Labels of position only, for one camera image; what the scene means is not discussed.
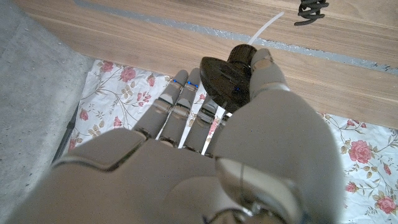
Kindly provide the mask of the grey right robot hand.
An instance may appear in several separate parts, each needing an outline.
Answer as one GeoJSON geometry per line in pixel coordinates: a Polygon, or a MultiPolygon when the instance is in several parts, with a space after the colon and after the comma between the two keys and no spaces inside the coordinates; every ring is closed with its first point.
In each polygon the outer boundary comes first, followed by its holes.
{"type": "Polygon", "coordinates": [[[338,223],[344,177],[324,120],[286,84],[267,49],[250,64],[249,102],[203,147],[215,108],[182,148],[163,96],[132,130],[117,128],[59,159],[9,223],[338,223]]]}

